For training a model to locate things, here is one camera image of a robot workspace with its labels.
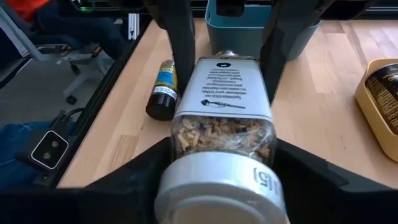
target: small bottle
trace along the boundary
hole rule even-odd
[[[162,63],[146,106],[146,113],[159,121],[170,121],[177,104],[177,76],[173,60]]]

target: blue label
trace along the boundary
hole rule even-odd
[[[171,72],[159,72],[156,82],[169,83],[171,85],[174,85],[173,74]]]

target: jar lid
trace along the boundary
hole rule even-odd
[[[153,94],[149,97],[146,113],[158,121],[171,121],[175,113],[176,101],[166,94]]]
[[[248,157],[198,152],[164,172],[155,200],[159,223],[285,223],[282,187],[275,173]]]

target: walnut pieces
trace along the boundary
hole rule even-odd
[[[274,126],[262,119],[183,116],[173,123],[178,157],[198,151],[233,151],[268,163]]]

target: wooden surface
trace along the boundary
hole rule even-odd
[[[197,56],[209,55],[206,24],[196,21]],[[330,162],[398,188],[398,164],[380,150],[354,100],[366,65],[398,57],[398,21],[324,22],[289,62],[273,105],[279,138]],[[145,113],[159,65],[171,58],[166,32],[147,29],[82,142],[59,187],[82,187],[170,135]]]

